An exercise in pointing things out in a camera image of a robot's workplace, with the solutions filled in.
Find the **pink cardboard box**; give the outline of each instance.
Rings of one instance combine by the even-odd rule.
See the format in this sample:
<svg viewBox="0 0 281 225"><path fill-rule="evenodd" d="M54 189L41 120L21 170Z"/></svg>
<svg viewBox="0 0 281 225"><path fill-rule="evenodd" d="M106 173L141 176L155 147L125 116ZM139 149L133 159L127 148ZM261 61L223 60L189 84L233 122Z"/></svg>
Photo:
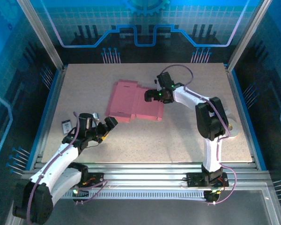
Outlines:
<svg viewBox="0 0 281 225"><path fill-rule="evenodd" d="M141 87L136 81L119 80L113 86L105 115L115 117L118 122L129 122L135 117L160 121L163 103L146 102L144 94L148 89L151 88Z"/></svg>

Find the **work surface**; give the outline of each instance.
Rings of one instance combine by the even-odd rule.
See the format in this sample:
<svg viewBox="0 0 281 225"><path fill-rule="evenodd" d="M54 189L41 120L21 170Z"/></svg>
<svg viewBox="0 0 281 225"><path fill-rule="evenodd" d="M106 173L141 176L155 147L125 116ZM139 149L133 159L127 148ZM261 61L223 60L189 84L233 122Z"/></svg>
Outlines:
<svg viewBox="0 0 281 225"><path fill-rule="evenodd" d="M77 113L104 113L113 84L119 79L138 81L142 86L156 88L154 79L170 64L70 64L62 85L51 129L43 152L47 162L57 151L63 134L61 122L71 120L76 126ZM221 63L185 63L194 74L191 90L221 99L229 118L237 122L239 133L223 141L222 161L251 162L237 107ZM167 70L175 83L187 83L191 75L182 67ZM99 146L88 148L76 162L203 162L204 143L197 131L195 111L180 103L164 105L163 119L135 119L120 123Z"/></svg>

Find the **white robotic arm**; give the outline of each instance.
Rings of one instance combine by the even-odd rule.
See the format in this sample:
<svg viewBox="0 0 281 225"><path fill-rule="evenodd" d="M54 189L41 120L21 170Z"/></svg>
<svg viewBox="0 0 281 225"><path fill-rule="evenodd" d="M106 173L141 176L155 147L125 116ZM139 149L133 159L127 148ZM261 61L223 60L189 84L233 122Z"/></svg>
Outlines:
<svg viewBox="0 0 281 225"><path fill-rule="evenodd" d="M199 103L205 103L202 99L209 99L207 97L204 97L202 95L199 95L192 90L186 88L187 91L192 92L196 94L199 97L195 97L193 95L190 95L188 92L184 90L184 87L178 87L175 90L173 90L173 97L175 102L179 102L190 108L191 110L195 110L196 105ZM222 140L219 142L217 139L214 139L211 141L208 138L204 138L204 161L203 166L205 169L209 172L215 172L221 168L220 165L220 159L221 159L221 149L222 149Z"/></svg>
<svg viewBox="0 0 281 225"><path fill-rule="evenodd" d="M44 224L65 192L75 185L87 187L84 185L91 181L88 167L73 161L89 141L101 143L118 122L113 117L107 117L105 124L97 124L89 113L81 113L78 118L79 126L67 134L49 162L29 180L21 179L16 184L14 216L30 217L31 222Z"/></svg>
<svg viewBox="0 0 281 225"><path fill-rule="evenodd" d="M165 104L175 101L196 111L198 131L204 138L204 161L202 175L199 176L204 177L204 181L194 182L194 186L210 186L215 179L222 176L221 149L225 128L208 102L216 108L227 126L228 120L220 99L208 98L188 89L181 83L175 84L168 72L158 75L155 83L157 89L146 91L145 101L149 102L153 99Z"/></svg>

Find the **aluminum frame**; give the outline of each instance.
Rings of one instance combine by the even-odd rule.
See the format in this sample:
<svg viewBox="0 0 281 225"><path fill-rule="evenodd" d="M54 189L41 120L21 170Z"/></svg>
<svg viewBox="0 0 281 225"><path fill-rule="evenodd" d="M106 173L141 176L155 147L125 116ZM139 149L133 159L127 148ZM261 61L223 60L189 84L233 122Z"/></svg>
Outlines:
<svg viewBox="0 0 281 225"><path fill-rule="evenodd" d="M37 163L38 156L39 156L39 154L42 153L41 150L44 150L44 148L46 146L47 137L49 135L51 123L52 123L52 120L54 117L54 112L56 109L61 87L62 87L63 81L65 79L66 71L67 71L67 66L65 66L62 71L59 71L56 83L52 87L53 88L52 98L50 99L48 111L46 112L46 115L45 115L45 119L44 119L44 123L43 123L42 129L41 129L39 140L37 142L36 151L33 156L31 165L27 165L28 166L27 169L29 169L29 170L34 169L34 165L35 165L35 163Z"/></svg>
<svg viewBox="0 0 281 225"><path fill-rule="evenodd" d="M62 63L49 35L47 34L42 22L40 21L36 11L34 10L30 0L17 0L33 30L43 44L45 50L49 54L52 62L57 70L62 71L64 64Z"/></svg>
<svg viewBox="0 0 281 225"><path fill-rule="evenodd" d="M255 13L253 20L251 21L250 26L247 29L246 34L243 36L241 41L238 42L236 49L232 53L232 56L228 62L228 65L229 65L228 72L231 73L232 70L234 69L236 63L238 62L239 58L243 54L246 46L248 45L253 34L255 33L258 25L260 24L263 16L265 15L265 13L271 3L272 3L272 0L264 0L263 3L259 6L257 12Z"/></svg>
<svg viewBox="0 0 281 225"><path fill-rule="evenodd" d="M89 172L104 173L104 178L109 181L107 189L118 192L123 190L204 190L205 188L188 188L182 178L185 173L200 172L200 164L175 163L175 164L87 164ZM237 173L236 191L261 191L271 224L281 225L281 207L275 193L273 183L268 171L257 171L254 164L229 164ZM231 190L235 182L234 175L229 170L228 174ZM23 178L29 178L35 171L26 171ZM12 216L10 211L6 225L19 225L23 220Z"/></svg>

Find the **circuit pattern graphic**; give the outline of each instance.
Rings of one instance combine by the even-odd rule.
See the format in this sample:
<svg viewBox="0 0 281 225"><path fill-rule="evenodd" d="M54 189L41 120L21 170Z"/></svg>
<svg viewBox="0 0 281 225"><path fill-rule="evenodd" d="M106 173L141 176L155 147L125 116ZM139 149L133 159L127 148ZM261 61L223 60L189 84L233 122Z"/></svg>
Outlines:
<svg viewBox="0 0 281 225"><path fill-rule="evenodd" d="M143 0L143 2L146 2L146 5L148 5L149 3L149 0ZM115 29L111 29L111 30L107 30L103 35L100 35L100 38L96 41L96 43L94 43L93 45L66 45L63 43L62 41L62 38L46 8L46 6L44 5L44 3L41 1L42 3L42 6L44 8L44 11L45 11L45 14L53 28L53 31L58 39L58 42L60 43L60 45L64 48L96 48L109 34L112 34L112 33L120 33L120 29L121 28L131 28L133 29L133 36L134 36L134 44L135 46L137 47L153 47L156 45L156 41L157 41L157 29L158 28L170 28L170 32L174 32L174 33L181 33L182 36L184 36L194 47L228 47L231 42L232 42L232 39L238 29L238 26L242 20L242 18L244 17L244 14L245 14L245 11L249 5L249 2L250 0L247 0L247 3L245 4L241 14L239 15L239 18L231 32L231 35L227 41L226 44L197 44L195 43L195 41L191 38L190 35L188 35L186 33L186 31L184 29L177 29L175 28L175 25L174 24L156 24L153 28L153 40L152 40L152 43L148 43L148 44L141 44L138 42L138 34L137 34L137 28L135 25L131 25L131 24L118 24L118 25L115 25Z"/></svg>
<svg viewBox="0 0 281 225"><path fill-rule="evenodd" d="M123 0L126 8L131 13L137 15L153 15L159 13L161 9L165 9L165 5L169 4L169 0Z"/></svg>

